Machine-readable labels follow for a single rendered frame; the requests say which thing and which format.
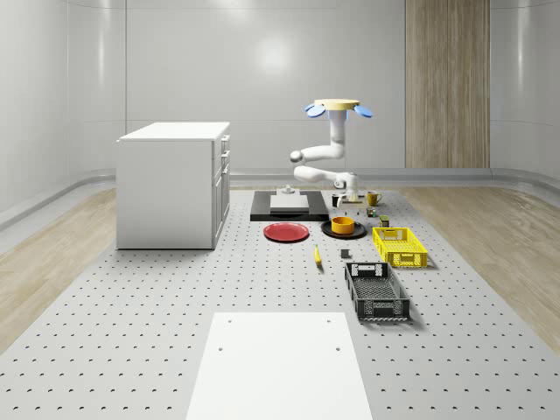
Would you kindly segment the black plate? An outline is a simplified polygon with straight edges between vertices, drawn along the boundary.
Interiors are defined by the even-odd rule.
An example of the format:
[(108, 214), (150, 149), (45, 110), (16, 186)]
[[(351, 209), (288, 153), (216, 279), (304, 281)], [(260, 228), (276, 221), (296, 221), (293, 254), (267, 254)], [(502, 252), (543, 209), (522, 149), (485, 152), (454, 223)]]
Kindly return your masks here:
[(362, 224), (360, 224), (358, 221), (356, 221), (353, 224), (353, 232), (351, 234), (337, 234), (337, 233), (335, 233), (332, 230), (332, 222), (330, 220), (324, 221), (321, 224), (321, 230), (325, 235), (330, 236), (332, 238), (341, 239), (341, 240), (359, 239), (359, 238), (367, 235), (366, 228)]

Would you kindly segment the red plate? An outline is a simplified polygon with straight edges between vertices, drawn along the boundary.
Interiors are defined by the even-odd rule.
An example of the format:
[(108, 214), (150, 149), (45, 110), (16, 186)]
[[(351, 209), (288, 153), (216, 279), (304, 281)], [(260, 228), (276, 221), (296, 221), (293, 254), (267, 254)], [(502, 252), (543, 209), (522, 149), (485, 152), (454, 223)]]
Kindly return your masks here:
[(299, 223), (277, 222), (266, 226), (263, 234), (273, 242), (301, 242), (309, 236), (309, 230)]

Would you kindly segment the yellow basket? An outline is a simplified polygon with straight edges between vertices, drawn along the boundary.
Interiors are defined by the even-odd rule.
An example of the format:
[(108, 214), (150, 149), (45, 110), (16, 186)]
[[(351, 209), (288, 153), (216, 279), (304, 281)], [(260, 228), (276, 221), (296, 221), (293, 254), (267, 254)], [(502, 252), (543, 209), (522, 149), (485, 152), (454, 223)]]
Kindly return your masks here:
[(393, 267), (427, 266), (427, 250), (407, 227), (374, 227), (373, 242), (381, 259)]

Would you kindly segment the black stove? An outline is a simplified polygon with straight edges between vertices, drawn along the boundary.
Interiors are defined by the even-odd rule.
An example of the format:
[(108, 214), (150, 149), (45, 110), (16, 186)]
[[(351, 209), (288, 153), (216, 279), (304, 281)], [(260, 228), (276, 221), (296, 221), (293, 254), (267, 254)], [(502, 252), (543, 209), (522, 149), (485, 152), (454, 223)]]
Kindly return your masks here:
[(321, 191), (299, 190), (301, 196), (308, 200), (306, 211), (272, 211), (270, 197), (276, 195), (272, 191), (255, 191), (250, 212), (251, 221), (328, 221), (329, 211)]

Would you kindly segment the dark grey basket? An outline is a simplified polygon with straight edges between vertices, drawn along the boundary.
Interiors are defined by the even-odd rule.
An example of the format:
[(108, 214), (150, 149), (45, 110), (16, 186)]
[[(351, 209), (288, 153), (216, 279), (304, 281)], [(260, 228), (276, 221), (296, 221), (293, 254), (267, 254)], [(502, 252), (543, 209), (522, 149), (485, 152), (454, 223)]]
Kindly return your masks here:
[(386, 262), (347, 262), (346, 284), (356, 315), (363, 320), (410, 317), (410, 298)]

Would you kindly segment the white cabinet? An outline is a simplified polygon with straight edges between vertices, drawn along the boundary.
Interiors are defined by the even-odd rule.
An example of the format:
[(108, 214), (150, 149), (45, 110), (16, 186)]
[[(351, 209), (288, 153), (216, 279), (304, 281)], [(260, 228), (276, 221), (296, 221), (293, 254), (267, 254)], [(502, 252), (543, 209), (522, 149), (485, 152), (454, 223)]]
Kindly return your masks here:
[(214, 249), (229, 209), (229, 122), (154, 122), (117, 145), (116, 246)]

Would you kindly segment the white board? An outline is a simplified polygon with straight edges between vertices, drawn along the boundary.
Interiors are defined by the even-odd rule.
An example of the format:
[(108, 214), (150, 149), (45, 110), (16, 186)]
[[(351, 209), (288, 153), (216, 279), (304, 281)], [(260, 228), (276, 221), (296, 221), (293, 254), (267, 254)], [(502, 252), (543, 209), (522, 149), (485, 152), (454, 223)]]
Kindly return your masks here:
[(217, 312), (186, 420), (372, 420), (342, 312)]

